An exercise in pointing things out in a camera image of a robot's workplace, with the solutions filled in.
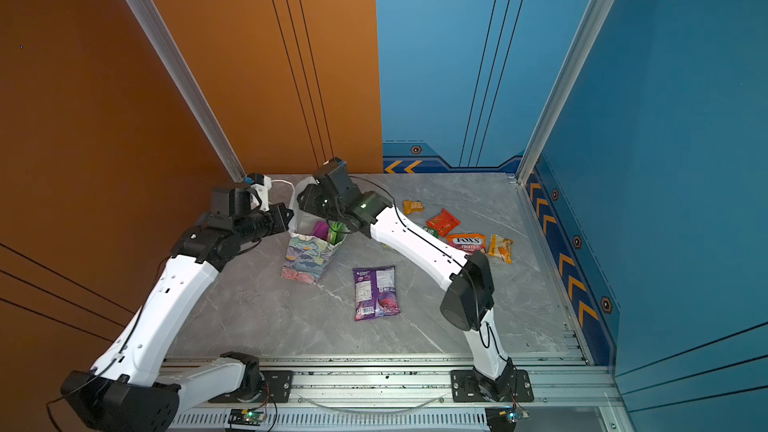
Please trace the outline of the orange Fox's candy bag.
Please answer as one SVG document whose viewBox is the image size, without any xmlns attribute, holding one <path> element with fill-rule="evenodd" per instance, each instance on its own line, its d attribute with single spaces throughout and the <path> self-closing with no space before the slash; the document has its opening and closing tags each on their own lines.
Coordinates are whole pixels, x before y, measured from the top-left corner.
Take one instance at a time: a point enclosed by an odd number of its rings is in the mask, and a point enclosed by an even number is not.
<svg viewBox="0 0 768 432">
<path fill-rule="evenodd" d="M 479 233 L 457 233 L 445 237 L 446 243 L 451 247 L 468 254 L 487 251 L 486 236 Z"/>
</svg>

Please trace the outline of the magenta grape candy bag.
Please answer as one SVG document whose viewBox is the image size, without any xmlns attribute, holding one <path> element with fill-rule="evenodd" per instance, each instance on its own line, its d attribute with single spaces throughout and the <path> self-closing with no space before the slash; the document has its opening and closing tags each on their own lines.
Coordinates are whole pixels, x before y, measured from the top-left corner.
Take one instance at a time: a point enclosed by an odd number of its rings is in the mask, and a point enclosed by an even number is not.
<svg viewBox="0 0 768 432">
<path fill-rule="evenodd" d="M 318 221 L 311 232 L 313 237 L 326 241 L 330 231 L 330 225 L 326 221 Z"/>
</svg>

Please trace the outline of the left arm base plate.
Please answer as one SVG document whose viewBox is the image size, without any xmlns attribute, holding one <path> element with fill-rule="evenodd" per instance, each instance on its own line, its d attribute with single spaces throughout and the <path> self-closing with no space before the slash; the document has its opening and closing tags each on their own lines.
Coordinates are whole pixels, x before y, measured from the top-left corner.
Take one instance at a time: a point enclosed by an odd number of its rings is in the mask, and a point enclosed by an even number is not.
<svg viewBox="0 0 768 432">
<path fill-rule="evenodd" d="M 229 393 L 218 395 L 209 403 L 256 403 L 269 400 L 278 404 L 287 403 L 290 398 L 294 373 L 290 370 L 260 371 L 256 378 L 246 379 L 246 385 Z"/>
</svg>

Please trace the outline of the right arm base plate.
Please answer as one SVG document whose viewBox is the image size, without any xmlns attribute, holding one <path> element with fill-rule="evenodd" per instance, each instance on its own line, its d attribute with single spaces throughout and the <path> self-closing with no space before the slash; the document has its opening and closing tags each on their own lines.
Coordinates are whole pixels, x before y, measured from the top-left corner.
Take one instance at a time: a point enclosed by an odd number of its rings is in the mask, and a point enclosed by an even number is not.
<svg viewBox="0 0 768 432">
<path fill-rule="evenodd" d="M 535 400 L 528 372 L 513 368 L 508 374 L 489 379 L 475 370 L 450 372 L 452 399 L 456 403 L 532 403 Z"/>
</svg>

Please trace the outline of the floral white paper bag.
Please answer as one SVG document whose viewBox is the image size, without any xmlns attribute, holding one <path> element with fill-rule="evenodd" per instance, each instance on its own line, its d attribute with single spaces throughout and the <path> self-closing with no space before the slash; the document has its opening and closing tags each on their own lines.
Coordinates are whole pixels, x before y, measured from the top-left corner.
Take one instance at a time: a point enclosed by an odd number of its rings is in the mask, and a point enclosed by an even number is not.
<svg viewBox="0 0 768 432">
<path fill-rule="evenodd" d="M 288 226 L 290 238 L 281 275 L 289 280 L 308 284 L 317 283 L 344 240 L 337 245 L 331 245 L 327 240 L 323 241 L 311 235 L 313 227 L 318 221 L 333 222 L 302 212 L 298 208 L 297 196 L 307 185 L 314 182 L 312 178 L 304 179 L 297 185 L 289 180 L 275 177 L 272 177 L 271 180 L 270 203 L 277 202 L 273 191 L 278 184 L 289 186 L 292 191 L 289 208 L 294 212 L 294 215 Z"/>
</svg>

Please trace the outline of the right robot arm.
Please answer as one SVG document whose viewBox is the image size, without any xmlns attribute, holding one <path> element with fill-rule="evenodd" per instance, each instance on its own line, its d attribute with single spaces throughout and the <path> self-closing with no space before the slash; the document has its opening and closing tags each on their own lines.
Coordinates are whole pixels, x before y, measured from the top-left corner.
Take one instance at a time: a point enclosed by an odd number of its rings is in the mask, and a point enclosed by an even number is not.
<svg viewBox="0 0 768 432">
<path fill-rule="evenodd" d="M 444 291 L 440 312 L 465 335 L 477 380 L 496 394 L 512 382 L 515 365 L 498 337 L 495 284 L 484 253 L 467 254 L 429 234 L 400 211 L 384 187 L 373 184 L 371 191 L 361 191 L 339 158 L 326 162 L 306 184 L 296 187 L 291 207 L 341 222 L 350 232 L 389 246 L 426 272 Z"/>
</svg>

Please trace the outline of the large green chips bag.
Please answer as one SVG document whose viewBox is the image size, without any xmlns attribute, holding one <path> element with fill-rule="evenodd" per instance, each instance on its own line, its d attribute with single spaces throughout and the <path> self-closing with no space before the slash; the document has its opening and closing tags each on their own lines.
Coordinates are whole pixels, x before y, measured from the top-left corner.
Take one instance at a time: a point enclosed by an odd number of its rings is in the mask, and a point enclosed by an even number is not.
<svg viewBox="0 0 768 432">
<path fill-rule="evenodd" d="M 340 221 L 329 222 L 329 231 L 327 234 L 327 241 L 331 245 L 337 245 L 341 243 L 346 235 L 349 233 L 346 225 Z"/>
</svg>

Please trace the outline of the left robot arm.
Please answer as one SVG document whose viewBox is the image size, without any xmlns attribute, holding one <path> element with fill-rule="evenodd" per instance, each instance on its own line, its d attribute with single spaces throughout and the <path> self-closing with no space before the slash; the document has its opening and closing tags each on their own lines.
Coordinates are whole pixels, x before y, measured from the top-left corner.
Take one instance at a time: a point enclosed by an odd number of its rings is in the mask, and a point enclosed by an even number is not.
<svg viewBox="0 0 768 432">
<path fill-rule="evenodd" d="M 258 358 L 226 353 L 162 378 L 167 352 L 195 304 L 226 265 L 265 237 L 288 229 L 293 212 L 271 203 L 269 178 L 255 174 L 217 188 L 211 206 L 161 261 L 146 301 L 87 372 L 73 371 L 60 393 L 96 431 L 165 431 L 180 412 L 230 394 L 250 402 L 265 393 Z"/>
</svg>

